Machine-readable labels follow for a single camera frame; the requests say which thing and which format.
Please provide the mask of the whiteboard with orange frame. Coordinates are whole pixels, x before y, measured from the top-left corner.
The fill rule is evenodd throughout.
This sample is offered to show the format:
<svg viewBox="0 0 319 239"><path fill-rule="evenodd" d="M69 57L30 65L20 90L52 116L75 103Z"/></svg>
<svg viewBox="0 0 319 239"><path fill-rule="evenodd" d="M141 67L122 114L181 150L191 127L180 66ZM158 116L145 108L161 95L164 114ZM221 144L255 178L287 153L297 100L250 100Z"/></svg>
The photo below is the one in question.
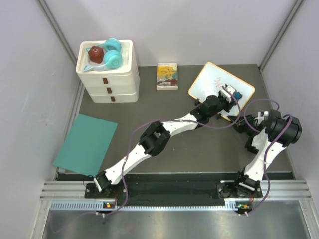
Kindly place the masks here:
<svg viewBox="0 0 319 239"><path fill-rule="evenodd" d="M244 108L245 104L255 93L255 88L252 85L211 62L206 63L188 90L188 94L196 99L197 107L190 113L194 115L198 122L202 124L209 122L210 118L201 118L199 116L199 104L205 101L210 95L221 96L219 91L222 84L231 85L237 92L242 94L242 98L239 100L235 99L234 96L232 97L236 105L233 106L229 112L222 110L216 114L226 120L228 116L238 116L239 111Z"/></svg>

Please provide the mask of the blue bone-shaped eraser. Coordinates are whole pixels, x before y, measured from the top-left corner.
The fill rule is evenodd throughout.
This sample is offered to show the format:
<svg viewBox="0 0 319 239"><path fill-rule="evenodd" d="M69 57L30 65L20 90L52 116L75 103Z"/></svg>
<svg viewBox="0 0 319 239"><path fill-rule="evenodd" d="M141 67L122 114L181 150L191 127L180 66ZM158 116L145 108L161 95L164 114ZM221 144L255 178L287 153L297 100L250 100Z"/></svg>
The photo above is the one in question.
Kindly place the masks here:
<svg viewBox="0 0 319 239"><path fill-rule="evenodd" d="M235 92L234 97L235 97L235 99L239 100L242 98L242 94L240 92Z"/></svg>

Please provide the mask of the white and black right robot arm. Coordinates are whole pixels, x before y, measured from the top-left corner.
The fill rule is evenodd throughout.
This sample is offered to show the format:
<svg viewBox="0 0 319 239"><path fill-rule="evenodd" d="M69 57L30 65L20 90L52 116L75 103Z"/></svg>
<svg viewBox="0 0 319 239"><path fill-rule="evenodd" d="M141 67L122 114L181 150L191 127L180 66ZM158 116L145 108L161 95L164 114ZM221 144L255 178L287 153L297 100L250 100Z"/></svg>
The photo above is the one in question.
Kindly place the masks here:
<svg viewBox="0 0 319 239"><path fill-rule="evenodd" d="M238 172L233 192L238 197L252 195L260 189L260 182L274 159L290 144L296 143L302 127L297 117L281 116L278 110L259 112L258 131L246 142L246 149L255 154L254 159Z"/></svg>

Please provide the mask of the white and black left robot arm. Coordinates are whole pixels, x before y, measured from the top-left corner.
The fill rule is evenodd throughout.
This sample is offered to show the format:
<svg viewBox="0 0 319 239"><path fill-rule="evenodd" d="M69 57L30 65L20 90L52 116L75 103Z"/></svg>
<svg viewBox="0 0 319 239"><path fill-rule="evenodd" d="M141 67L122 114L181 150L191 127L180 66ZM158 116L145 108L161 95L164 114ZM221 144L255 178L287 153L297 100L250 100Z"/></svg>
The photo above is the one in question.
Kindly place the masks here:
<svg viewBox="0 0 319 239"><path fill-rule="evenodd" d="M128 149L125 157L115 165L94 177L96 192L101 197L109 197L113 186L123 180L125 174L144 160L159 155L173 136L205 126L211 117L222 110L229 112L235 105L239 104L234 95L220 92L217 96L208 96L203 103L198 104L183 117L147 124L148 128L140 136L137 145L133 149Z"/></svg>

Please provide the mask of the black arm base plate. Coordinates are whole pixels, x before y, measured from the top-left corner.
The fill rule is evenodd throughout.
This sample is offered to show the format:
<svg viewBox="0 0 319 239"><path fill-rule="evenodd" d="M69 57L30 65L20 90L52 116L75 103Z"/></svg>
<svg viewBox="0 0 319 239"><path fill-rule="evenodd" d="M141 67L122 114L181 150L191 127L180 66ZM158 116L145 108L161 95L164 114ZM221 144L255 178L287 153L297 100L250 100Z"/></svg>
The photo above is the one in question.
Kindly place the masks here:
<svg viewBox="0 0 319 239"><path fill-rule="evenodd" d="M86 199L116 198L119 201L126 197L133 200L142 199L168 199L172 196L176 199L226 199L226 198L261 198L261 188L248 189L232 181L194 181L194 180L173 180L173 181L128 181L125 186L122 182L118 185L110 185L102 192L99 192L94 183L86 186Z"/></svg>

